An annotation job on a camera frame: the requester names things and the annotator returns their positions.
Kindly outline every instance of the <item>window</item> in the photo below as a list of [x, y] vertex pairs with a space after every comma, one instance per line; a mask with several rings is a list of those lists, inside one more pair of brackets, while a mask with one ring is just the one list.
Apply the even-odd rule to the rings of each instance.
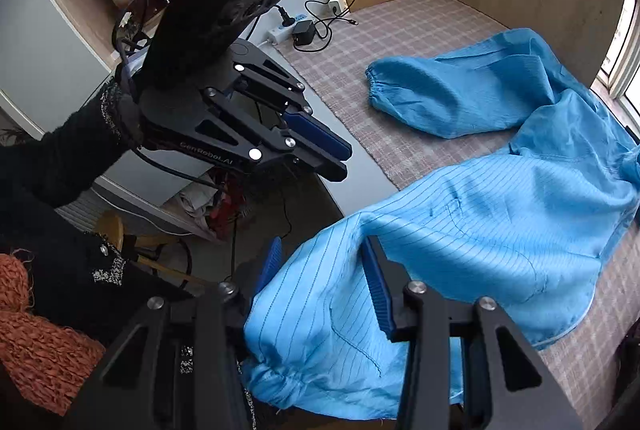
[[631, 102], [636, 113], [640, 114], [640, 70], [636, 70], [636, 74], [625, 91], [625, 96]]
[[625, 0], [594, 90], [640, 136], [640, 0]]
[[631, 29], [631, 19], [633, 18], [634, 11], [636, 10], [636, 4], [636, 0], [625, 0], [622, 5], [622, 13], [620, 14], [616, 33], [613, 36], [611, 45], [609, 46], [607, 57], [602, 63], [602, 72], [604, 72], [607, 77], [611, 76], [611, 71], [620, 58], [622, 47], [625, 44], [626, 37]]

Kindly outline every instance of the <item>cloth pile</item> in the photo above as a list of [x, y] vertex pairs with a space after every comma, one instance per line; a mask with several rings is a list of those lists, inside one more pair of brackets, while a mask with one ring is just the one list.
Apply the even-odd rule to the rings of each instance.
[[[639, 149], [529, 29], [367, 69], [370, 102], [445, 138], [520, 127], [497, 152], [438, 169], [302, 244], [255, 298], [247, 388], [280, 408], [394, 418], [406, 344], [378, 327], [358, 247], [377, 235], [446, 298], [497, 299], [538, 349], [584, 317], [640, 201]], [[451, 340], [450, 401], [462, 400]]]
[[188, 216], [203, 230], [211, 230], [219, 240], [226, 240], [230, 226], [250, 213], [250, 206], [238, 178], [223, 169], [212, 168], [200, 177], [213, 186], [190, 183], [178, 194], [178, 201]]

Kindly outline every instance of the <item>red object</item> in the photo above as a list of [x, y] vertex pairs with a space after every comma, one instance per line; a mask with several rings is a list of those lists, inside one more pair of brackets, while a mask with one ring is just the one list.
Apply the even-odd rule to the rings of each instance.
[[230, 227], [244, 206], [244, 194], [238, 179], [225, 171], [214, 170], [211, 176], [223, 190], [223, 196], [218, 206], [209, 212], [207, 225], [216, 232], [220, 240], [227, 240]]

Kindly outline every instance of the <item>power adapter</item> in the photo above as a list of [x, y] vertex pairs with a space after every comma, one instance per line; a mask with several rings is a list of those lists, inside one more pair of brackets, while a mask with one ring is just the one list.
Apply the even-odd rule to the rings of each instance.
[[302, 20], [291, 31], [293, 45], [309, 45], [316, 36], [316, 26], [312, 20]]

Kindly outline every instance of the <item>power strip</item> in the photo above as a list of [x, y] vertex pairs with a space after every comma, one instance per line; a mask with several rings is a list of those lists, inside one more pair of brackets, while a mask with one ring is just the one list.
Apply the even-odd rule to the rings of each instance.
[[[296, 15], [296, 23], [300, 22], [301, 20], [306, 20], [306, 14], [300, 13], [299, 15]], [[284, 27], [283, 25], [280, 25], [278, 27], [275, 27], [274, 29], [268, 30], [267, 42], [273, 45], [281, 44], [285, 40], [291, 38], [291, 31], [293, 28], [295, 28], [295, 26], [296, 26], [295, 23], [288, 27]]]

